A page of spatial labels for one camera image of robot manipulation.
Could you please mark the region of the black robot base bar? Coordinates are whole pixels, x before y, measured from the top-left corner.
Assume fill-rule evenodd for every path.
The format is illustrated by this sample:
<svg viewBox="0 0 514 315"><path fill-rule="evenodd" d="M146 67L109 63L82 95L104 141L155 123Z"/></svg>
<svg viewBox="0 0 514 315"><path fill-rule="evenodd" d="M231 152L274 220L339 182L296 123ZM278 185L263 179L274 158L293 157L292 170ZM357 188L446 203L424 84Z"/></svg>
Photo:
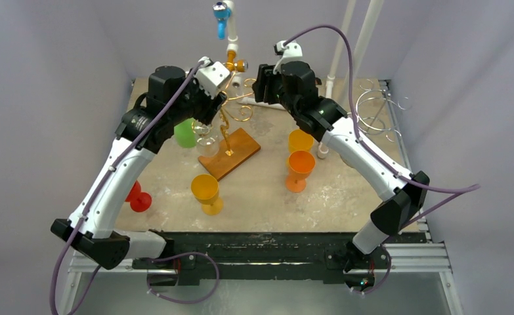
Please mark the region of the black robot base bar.
<svg viewBox="0 0 514 315"><path fill-rule="evenodd" d="M163 232L158 259L135 259L133 268L178 272L179 285L201 280L314 280L369 289L389 266L378 247L361 253L352 232Z"/></svg>

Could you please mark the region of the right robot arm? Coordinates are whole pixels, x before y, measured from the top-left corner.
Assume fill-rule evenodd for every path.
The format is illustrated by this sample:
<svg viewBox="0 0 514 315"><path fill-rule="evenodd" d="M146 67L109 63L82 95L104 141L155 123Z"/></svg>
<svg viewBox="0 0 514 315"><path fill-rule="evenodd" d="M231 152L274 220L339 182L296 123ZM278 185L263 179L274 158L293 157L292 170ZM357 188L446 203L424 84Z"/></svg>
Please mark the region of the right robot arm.
<svg viewBox="0 0 514 315"><path fill-rule="evenodd" d="M281 104L302 131L337 152L382 200L347 249L348 261L362 267L371 261L377 247L398 234L419 212L430 179L422 171L411 172L380 150L359 131L350 113L318 94L315 80L310 66L302 61L261 64L251 88L256 101Z"/></svg>

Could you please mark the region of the small clear glass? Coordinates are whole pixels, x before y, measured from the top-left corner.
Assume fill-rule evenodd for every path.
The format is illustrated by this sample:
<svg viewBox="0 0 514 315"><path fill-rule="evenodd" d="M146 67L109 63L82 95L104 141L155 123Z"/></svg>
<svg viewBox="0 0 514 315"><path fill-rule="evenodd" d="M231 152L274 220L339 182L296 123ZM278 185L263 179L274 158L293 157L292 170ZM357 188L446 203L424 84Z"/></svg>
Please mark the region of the small clear glass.
<svg viewBox="0 0 514 315"><path fill-rule="evenodd" d="M210 158L218 153L220 140L212 124L204 125L194 121L192 131L196 135L196 149L201 156Z"/></svg>

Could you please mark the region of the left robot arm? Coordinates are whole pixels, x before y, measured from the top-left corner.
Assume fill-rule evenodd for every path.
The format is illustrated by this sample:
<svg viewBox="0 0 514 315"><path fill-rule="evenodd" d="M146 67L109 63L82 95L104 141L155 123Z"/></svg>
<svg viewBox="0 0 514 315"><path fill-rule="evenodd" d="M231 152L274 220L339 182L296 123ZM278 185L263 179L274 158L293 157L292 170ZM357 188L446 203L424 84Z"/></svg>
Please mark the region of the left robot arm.
<svg viewBox="0 0 514 315"><path fill-rule="evenodd" d="M148 78L148 90L126 112L103 168L83 201L67 219L56 219L51 232L99 266L110 270L125 259L149 259L167 268L174 251L156 232L115 229L116 219L139 175L187 119L210 124L222 104L231 72L220 62L185 72L160 66Z"/></svg>

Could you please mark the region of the green plastic goblet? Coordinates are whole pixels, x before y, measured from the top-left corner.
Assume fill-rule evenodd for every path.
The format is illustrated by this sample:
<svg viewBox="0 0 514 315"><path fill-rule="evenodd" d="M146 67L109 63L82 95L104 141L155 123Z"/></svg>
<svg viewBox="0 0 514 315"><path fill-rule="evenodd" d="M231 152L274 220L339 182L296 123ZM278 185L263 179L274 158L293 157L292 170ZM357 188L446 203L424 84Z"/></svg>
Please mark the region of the green plastic goblet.
<svg viewBox="0 0 514 315"><path fill-rule="evenodd" d="M193 118L189 118L174 127L174 136L181 148L196 146L196 135L192 130Z"/></svg>

